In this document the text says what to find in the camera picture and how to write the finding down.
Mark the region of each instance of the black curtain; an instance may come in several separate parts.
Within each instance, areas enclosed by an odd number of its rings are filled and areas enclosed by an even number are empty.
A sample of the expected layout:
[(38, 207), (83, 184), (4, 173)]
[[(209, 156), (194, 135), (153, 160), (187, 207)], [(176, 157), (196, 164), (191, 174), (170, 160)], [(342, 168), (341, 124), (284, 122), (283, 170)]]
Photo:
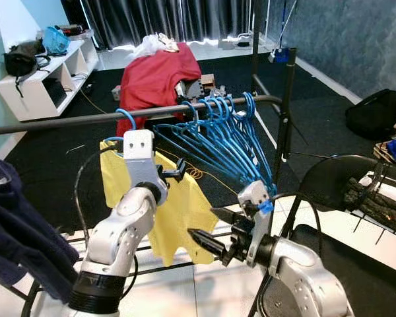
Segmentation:
[(181, 0), (187, 41), (218, 40), (248, 31), (250, 0)]
[(139, 45), (155, 32), (182, 41), (178, 0), (81, 0), (101, 48)]
[(165, 33), (177, 42), (219, 39), (248, 29), (250, 0), (81, 0), (102, 49), (139, 45)]
[(88, 23), (83, 13), (79, 0), (61, 0), (69, 24), (80, 24), (83, 28), (88, 28)]

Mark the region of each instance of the box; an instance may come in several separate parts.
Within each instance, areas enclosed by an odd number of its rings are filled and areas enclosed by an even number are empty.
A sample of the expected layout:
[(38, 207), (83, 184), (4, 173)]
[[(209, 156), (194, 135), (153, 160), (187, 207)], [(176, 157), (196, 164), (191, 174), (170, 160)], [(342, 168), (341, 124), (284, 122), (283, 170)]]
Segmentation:
[(216, 88), (216, 81), (214, 78), (214, 74), (201, 75), (201, 84), (204, 87), (204, 89)]

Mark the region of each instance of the white cabinet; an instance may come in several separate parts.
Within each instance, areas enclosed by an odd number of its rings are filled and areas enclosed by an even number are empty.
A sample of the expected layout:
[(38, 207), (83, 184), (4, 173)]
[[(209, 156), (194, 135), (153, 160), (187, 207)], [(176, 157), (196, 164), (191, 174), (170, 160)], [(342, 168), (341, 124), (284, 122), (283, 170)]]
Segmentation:
[[(72, 41), (67, 54), (52, 57), (47, 67), (35, 72), (19, 84), (20, 96), (14, 76), (0, 81), (0, 95), (19, 121), (58, 117), (76, 95), (98, 62), (91, 39)], [(66, 97), (58, 105), (53, 103), (44, 86), (44, 79), (55, 78), (65, 89)]]

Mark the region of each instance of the blue tag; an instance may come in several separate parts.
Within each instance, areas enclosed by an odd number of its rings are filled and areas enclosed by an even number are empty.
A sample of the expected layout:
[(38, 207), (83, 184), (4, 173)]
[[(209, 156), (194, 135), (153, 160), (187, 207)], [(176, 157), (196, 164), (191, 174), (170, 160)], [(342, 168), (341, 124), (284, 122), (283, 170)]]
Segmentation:
[(263, 203), (260, 203), (258, 205), (258, 209), (262, 213), (268, 214), (274, 210), (274, 207), (273, 207), (273, 204), (271, 203), (270, 199), (267, 199), (266, 201), (264, 201)]

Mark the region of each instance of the black bag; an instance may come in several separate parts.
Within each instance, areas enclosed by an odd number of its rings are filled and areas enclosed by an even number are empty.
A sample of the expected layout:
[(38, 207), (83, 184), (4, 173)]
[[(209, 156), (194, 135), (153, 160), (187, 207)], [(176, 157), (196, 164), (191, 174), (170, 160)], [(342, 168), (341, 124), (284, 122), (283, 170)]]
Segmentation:
[(384, 89), (346, 110), (346, 126), (370, 140), (380, 140), (395, 133), (396, 91)]
[[(37, 40), (12, 46), (10, 52), (5, 53), (6, 71), (9, 75), (16, 77), (16, 89), (22, 98), (23, 95), (19, 89), (19, 83), (50, 63), (51, 59), (48, 56), (37, 56), (45, 52), (46, 49), (42, 45), (42, 41)], [(45, 58), (46, 62), (38, 64), (37, 58)]]

